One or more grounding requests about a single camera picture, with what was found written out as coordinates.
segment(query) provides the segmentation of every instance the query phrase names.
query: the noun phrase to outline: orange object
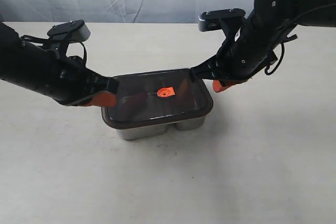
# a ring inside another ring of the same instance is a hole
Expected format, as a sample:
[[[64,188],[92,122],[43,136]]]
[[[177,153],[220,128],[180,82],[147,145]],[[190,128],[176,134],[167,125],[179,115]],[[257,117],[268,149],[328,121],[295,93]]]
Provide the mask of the orange object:
[[[116,105],[116,103],[117,103],[117,96],[115,94],[109,92],[102,92],[96,94],[89,103],[82,105],[82,107],[88,107],[88,106],[113,107]]]
[[[175,91],[173,89],[173,87],[169,87],[169,88],[161,88],[158,93],[157,93],[158,97],[171,97],[172,95],[175,95]]]
[[[228,82],[225,83],[225,86],[223,86],[220,83],[220,81],[216,80],[212,83],[212,87],[213,87],[213,89],[216,93],[220,93],[220,92],[223,92],[223,91],[227,90],[228,88],[230,88],[230,87],[232,87],[236,84],[237,83],[235,83],[235,82],[228,81]]]

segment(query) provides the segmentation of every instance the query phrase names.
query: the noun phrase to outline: dark transparent lid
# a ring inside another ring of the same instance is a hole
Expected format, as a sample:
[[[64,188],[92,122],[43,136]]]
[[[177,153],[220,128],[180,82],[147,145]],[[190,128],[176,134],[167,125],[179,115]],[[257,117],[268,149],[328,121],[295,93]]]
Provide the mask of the dark transparent lid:
[[[207,115],[213,100],[202,80],[192,82],[189,69],[117,76],[117,105],[103,108],[115,129],[173,123]]]

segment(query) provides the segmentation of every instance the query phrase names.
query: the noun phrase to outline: table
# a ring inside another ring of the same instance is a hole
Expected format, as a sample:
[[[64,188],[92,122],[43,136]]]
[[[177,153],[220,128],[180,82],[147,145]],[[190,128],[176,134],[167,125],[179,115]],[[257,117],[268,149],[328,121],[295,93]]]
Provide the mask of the table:
[[[42,37],[52,25],[8,24]],[[196,24],[87,25],[88,67],[107,76],[192,67],[224,37]],[[336,30],[296,32],[273,76],[211,91],[200,129],[134,142],[99,108],[0,82],[0,223],[333,223]]]

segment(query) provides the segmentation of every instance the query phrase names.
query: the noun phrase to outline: plastic container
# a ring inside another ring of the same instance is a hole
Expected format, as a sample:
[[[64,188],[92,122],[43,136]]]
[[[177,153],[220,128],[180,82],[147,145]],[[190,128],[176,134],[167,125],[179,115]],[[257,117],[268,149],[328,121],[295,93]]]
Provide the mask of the plastic container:
[[[120,81],[117,105],[102,108],[104,121],[125,140],[164,134],[170,124],[180,131],[201,127],[213,100],[202,80],[191,81],[189,71],[115,77]]]

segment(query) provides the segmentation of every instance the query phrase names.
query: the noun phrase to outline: metal food container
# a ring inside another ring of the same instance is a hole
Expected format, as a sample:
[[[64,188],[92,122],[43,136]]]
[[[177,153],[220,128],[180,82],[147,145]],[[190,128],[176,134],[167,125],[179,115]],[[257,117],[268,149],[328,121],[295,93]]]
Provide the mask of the metal food container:
[[[170,124],[179,131],[203,125],[213,100],[202,80],[191,81],[190,69],[135,73],[119,80],[117,105],[102,108],[105,123],[125,140],[164,134]]]

